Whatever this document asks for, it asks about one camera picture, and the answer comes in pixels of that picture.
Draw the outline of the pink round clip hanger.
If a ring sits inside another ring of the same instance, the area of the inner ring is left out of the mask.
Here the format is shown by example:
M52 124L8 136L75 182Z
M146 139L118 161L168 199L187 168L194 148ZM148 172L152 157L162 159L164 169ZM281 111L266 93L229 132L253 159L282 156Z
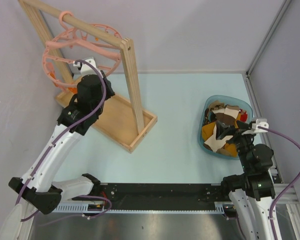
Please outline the pink round clip hanger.
M98 37L92 36L77 27L68 27L63 21L65 16L73 16L70 11L62 11L58 16L59 24L64 31L51 40L45 42L45 50L42 56L42 67L45 74L53 84L62 91L76 94L77 84L83 76L77 68L73 67L73 62L85 58L94 57L96 68L106 76L112 74L122 62L122 57L118 47L108 44ZM57 64L65 64L72 71L70 82L57 77Z

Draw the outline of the cream brown striped sock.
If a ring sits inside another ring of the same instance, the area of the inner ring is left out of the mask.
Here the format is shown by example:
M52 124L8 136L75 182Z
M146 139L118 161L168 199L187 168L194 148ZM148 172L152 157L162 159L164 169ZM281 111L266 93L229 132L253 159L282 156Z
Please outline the cream brown striped sock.
M226 136L225 138L221 139L221 140L216 140L215 143L203 143L203 146L205 148L207 148L208 150L216 153L219 149L222 149L228 140L230 140L232 138L232 136Z

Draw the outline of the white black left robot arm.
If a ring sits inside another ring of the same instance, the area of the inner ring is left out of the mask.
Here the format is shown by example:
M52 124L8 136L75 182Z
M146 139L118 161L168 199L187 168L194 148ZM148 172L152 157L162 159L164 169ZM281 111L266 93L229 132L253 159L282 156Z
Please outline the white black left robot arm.
M13 177L9 181L9 187L22 194L22 199L44 215L50 214L63 200L82 196L97 199L101 193L101 182L91 174L60 182L55 182L54 177L70 150L98 120L104 102L114 95L106 76L83 76L77 85L77 93L57 119L44 150L22 177Z

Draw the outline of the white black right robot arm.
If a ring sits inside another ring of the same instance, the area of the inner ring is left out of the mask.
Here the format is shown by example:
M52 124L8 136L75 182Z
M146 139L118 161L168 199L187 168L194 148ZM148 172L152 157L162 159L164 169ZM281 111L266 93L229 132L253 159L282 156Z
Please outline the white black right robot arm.
M275 186L270 168L274 151L265 144L254 144L257 134L266 133L266 119L236 125L216 122L217 140L234 144L243 173L224 177L220 194L232 201L243 235L247 240L280 240L281 233L275 207Z

